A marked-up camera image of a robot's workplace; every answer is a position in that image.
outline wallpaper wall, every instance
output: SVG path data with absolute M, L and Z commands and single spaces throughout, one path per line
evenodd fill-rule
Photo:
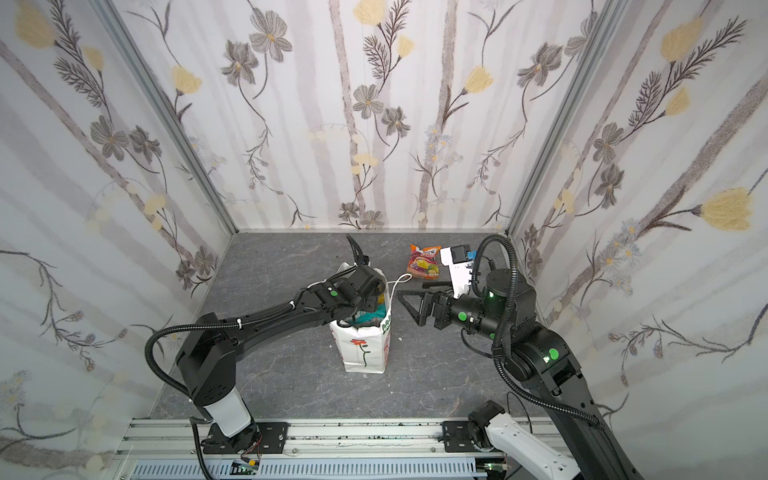
M 229 236 L 87 2 L 0 12 L 0 477 L 101 478 Z
M 240 228 L 506 227 L 597 0 L 114 0 Z
M 758 0 L 630 2 L 515 232 L 646 478 L 768 467 L 766 21 Z

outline table surface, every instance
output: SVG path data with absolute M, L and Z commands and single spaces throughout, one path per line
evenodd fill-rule
M 409 262 L 410 244 L 460 245 L 475 249 L 485 233 L 358 233 L 354 237 L 372 266 L 396 280 Z M 498 244 L 486 256 L 505 265 Z M 327 278 L 352 254 L 343 233 L 239 233 L 203 304 L 202 313 L 244 315 L 289 300 L 301 286 Z M 440 280 L 450 280 L 440 265 Z M 416 290 L 420 281 L 398 288 Z M 490 350 L 480 336 L 468 338 Z M 178 372 L 172 372 L 179 378 Z M 255 418 L 445 418 L 467 416 L 487 400 L 506 406 L 508 389 L 490 359 L 471 352 L 450 326 L 418 327 L 395 300 L 389 361 L 383 374 L 347 373 L 330 328 L 294 333 L 253 351 L 237 364 L 237 388 Z M 525 416 L 509 396 L 513 416 Z M 526 404 L 531 416 L 546 416 Z M 199 415 L 179 392 L 166 386 L 152 419 Z

